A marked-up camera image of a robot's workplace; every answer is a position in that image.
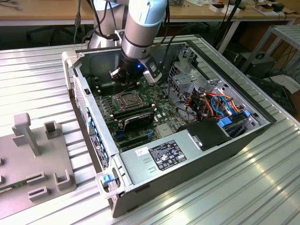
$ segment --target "black plastic part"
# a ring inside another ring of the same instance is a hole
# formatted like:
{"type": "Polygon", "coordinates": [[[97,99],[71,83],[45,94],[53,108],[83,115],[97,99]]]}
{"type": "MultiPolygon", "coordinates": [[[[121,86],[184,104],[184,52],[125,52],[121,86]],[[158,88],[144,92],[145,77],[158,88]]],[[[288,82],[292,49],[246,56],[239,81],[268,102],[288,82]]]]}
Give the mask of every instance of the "black plastic part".
{"type": "Polygon", "coordinates": [[[206,151],[231,140],[217,125],[217,122],[215,119],[205,119],[201,122],[194,121],[179,127],[177,132],[188,130],[192,136],[196,136],[201,141],[201,150],[206,151]]]}
{"type": "Polygon", "coordinates": [[[152,124],[154,120],[154,113],[149,112],[138,117],[129,118],[124,121],[124,132],[129,132],[133,130],[139,130],[145,128],[146,126],[152,124]]]}
{"type": "Polygon", "coordinates": [[[119,56],[119,73],[113,78],[116,83],[132,84],[143,76],[144,67],[139,60],[128,57],[123,51],[119,56]]]}
{"type": "Polygon", "coordinates": [[[139,143],[139,142],[141,142],[143,140],[146,140],[146,139],[148,139],[148,135],[144,135],[144,136],[138,137],[136,139],[130,140],[128,142],[121,143],[120,147],[124,148],[124,147],[127,147],[129,145],[132,145],[132,144],[135,144],[135,143],[139,143]]]}
{"type": "Polygon", "coordinates": [[[272,7],[274,8],[273,11],[278,13],[281,12],[285,6],[284,4],[272,4],[272,7]]]}
{"type": "Polygon", "coordinates": [[[146,112],[151,112],[151,111],[154,111],[154,109],[155,109],[155,106],[152,106],[152,103],[150,103],[149,105],[141,106],[141,107],[138,107],[135,109],[126,110],[123,112],[116,112],[113,114],[113,117],[116,120],[121,120],[123,118],[127,118],[130,116],[139,115],[139,114],[146,113],[146,112]]]}
{"type": "Polygon", "coordinates": [[[255,56],[255,58],[257,58],[257,59],[262,59],[263,57],[265,56],[265,53],[259,53],[259,54],[257,54],[256,56],[255,56]]]}

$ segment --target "warning label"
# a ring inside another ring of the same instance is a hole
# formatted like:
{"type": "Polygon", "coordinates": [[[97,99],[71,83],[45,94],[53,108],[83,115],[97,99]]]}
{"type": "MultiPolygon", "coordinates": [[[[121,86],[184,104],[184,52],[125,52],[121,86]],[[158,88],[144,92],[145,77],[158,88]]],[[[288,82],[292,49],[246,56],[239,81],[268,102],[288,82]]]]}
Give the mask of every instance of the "warning label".
{"type": "Polygon", "coordinates": [[[187,159],[174,140],[149,149],[149,152],[162,171],[187,159]]]}

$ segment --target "aluminum table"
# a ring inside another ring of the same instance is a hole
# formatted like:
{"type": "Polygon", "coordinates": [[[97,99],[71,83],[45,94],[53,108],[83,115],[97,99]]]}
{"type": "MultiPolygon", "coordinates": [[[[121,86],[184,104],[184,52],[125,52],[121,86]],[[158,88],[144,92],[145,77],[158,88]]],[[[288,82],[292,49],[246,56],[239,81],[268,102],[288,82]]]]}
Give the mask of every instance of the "aluminum table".
{"type": "MultiPolygon", "coordinates": [[[[62,124],[77,189],[2,219],[5,224],[299,224],[300,124],[203,39],[190,39],[263,106],[277,123],[238,155],[136,210],[112,218],[67,95],[61,53],[85,45],[0,52],[0,135],[13,113],[28,112],[32,128],[62,124]]],[[[211,68],[199,67],[205,73],[211,68]]]]}

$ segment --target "blue clip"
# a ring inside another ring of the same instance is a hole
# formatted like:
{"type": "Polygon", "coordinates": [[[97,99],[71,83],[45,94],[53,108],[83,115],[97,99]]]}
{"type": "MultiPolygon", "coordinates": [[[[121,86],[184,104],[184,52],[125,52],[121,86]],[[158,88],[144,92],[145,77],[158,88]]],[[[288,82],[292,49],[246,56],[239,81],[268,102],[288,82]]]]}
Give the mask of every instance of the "blue clip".
{"type": "Polygon", "coordinates": [[[231,124],[232,121],[228,117],[224,117],[224,118],[219,119],[218,123],[221,127],[225,127],[226,125],[231,124]]]}
{"type": "Polygon", "coordinates": [[[244,111],[245,116],[249,117],[251,115],[251,113],[248,110],[244,111]]]}
{"type": "Polygon", "coordinates": [[[90,126],[90,125],[91,125],[91,123],[92,123],[92,118],[91,118],[91,117],[89,117],[89,118],[88,118],[88,126],[90,126]]]}
{"type": "Polygon", "coordinates": [[[103,177],[101,177],[101,182],[103,185],[113,182],[114,180],[115,180],[115,178],[114,178],[113,174],[107,174],[107,175],[104,175],[103,177]]]}

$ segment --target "green circuit board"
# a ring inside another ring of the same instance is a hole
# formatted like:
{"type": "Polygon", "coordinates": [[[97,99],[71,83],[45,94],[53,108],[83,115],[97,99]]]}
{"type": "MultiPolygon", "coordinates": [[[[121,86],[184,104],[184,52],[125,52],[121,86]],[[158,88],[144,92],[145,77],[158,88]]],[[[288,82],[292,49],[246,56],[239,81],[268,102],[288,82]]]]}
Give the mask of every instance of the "green circuit board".
{"type": "Polygon", "coordinates": [[[149,86],[144,78],[140,79],[139,89],[134,91],[121,92],[110,96],[94,94],[96,103],[119,150],[125,151],[161,138],[162,135],[157,129],[159,125],[165,124],[163,127],[170,134],[175,133],[180,126],[187,123],[187,118],[183,119],[176,112],[175,107],[169,102],[168,98],[165,98],[165,94],[164,86],[157,84],[149,86]],[[154,121],[142,129],[126,132],[124,135],[117,135],[117,132],[120,131],[119,122],[112,120],[111,114],[113,112],[126,111],[126,109],[122,108],[124,106],[123,103],[120,102],[121,94],[122,96],[129,96],[126,99],[127,102],[135,102],[137,104],[136,107],[154,103],[157,109],[154,113],[154,121]]]}

